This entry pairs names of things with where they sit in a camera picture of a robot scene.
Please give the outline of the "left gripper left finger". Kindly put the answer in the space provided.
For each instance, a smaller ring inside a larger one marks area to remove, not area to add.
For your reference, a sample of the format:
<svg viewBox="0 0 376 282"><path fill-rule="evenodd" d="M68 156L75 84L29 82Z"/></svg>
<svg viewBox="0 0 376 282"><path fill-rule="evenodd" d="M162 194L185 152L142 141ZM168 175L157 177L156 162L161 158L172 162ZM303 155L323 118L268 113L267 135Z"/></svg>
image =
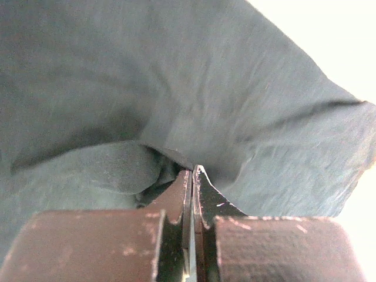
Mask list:
<svg viewBox="0 0 376 282"><path fill-rule="evenodd" d="M185 281L192 174L136 210L46 211L16 237L2 281Z"/></svg>

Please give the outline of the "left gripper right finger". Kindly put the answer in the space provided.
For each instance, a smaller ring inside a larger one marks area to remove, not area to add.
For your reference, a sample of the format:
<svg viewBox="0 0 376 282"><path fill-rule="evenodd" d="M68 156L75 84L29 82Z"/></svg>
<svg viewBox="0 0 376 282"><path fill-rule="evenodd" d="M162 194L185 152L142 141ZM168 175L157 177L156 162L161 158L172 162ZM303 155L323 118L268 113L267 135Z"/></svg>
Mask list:
<svg viewBox="0 0 376 282"><path fill-rule="evenodd" d="M198 281L367 281L348 230L330 217L249 216L192 175Z"/></svg>

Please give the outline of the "black t-shirt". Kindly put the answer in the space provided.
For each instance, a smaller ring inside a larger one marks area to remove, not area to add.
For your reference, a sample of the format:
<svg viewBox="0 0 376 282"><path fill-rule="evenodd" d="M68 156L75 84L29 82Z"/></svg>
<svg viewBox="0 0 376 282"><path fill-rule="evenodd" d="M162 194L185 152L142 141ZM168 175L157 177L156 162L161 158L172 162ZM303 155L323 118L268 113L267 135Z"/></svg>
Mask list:
<svg viewBox="0 0 376 282"><path fill-rule="evenodd" d="M375 106L246 1L1 2L1 256L197 164L245 214L336 216L374 162Z"/></svg>

